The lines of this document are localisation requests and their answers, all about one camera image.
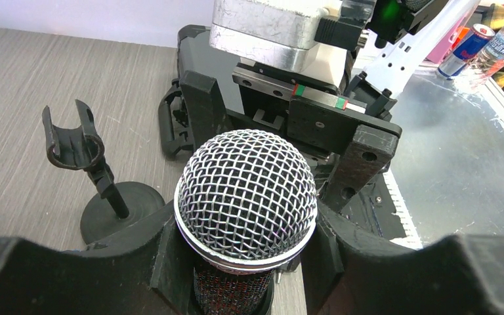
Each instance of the water bottle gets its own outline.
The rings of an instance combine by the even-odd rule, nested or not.
[[[461,75],[455,78],[455,86],[462,91],[474,92],[478,85],[486,82],[503,67],[504,27],[482,48]]]

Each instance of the energy drink can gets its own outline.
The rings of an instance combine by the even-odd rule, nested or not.
[[[438,67],[438,72],[447,79],[459,75],[494,35],[495,32],[483,24],[473,25],[463,40]]]

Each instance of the gray wood grain surface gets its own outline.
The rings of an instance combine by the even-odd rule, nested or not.
[[[47,161],[41,123],[49,106],[55,125],[77,127],[76,98],[94,113],[116,181],[171,200],[188,154],[162,156],[157,108],[176,75],[175,49],[0,29],[0,236],[84,248],[79,220],[96,190],[83,171]],[[283,275],[272,313],[306,314],[300,270]]]

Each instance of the blue can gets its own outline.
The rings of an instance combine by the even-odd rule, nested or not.
[[[447,79],[459,75],[494,35],[495,32],[483,24],[473,25],[455,50],[438,67],[438,72]]]

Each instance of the white wall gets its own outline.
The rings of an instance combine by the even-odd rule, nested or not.
[[[0,28],[168,47],[212,15],[213,0],[0,0]]]

